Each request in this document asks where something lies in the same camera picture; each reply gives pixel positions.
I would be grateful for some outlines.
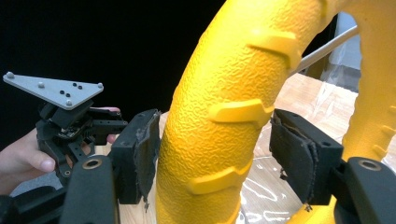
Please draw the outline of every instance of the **wooden table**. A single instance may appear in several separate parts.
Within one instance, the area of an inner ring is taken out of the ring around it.
[[[323,132],[341,142],[348,121],[354,111],[356,92],[296,74],[290,77],[276,99],[276,108],[289,110],[309,120]],[[163,131],[167,113],[162,115]],[[301,202],[287,182],[279,178],[280,166],[269,152],[271,125],[262,128],[254,149],[254,161],[241,192],[243,211],[249,223],[285,223],[301,206]],[[106,154],[109,146],[97,148]],[[396,167],[396,140],[393,138],[384,163]],[[121,223],[156,223],[155,182],[148,196],[149,208],[144,203],[120,206]]]

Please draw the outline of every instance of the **gray bracket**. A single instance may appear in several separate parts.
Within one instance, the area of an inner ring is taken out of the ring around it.
[[[102,83],[67,81],[44,77],[27,77],[7,72],[3,80],[51,104],[71,110],[103,91]]]

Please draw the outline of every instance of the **yellow tube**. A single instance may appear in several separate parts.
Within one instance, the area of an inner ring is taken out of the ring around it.
[[[177,86],[157,174],[159,223],[234,223],[253,148],[313,37],[336,14],[325,0],[229,0]]]
[[[227,1],[174,94],[158,163],[158,222],[235,221],[252,150],[275,98],[301,52],[341,9],[357,20],[363,54],[361,93],[344,138],[344,159],[380,160],[395,134],[395,3]],[[332,206],[302,210],[290,222],[333,222]]]

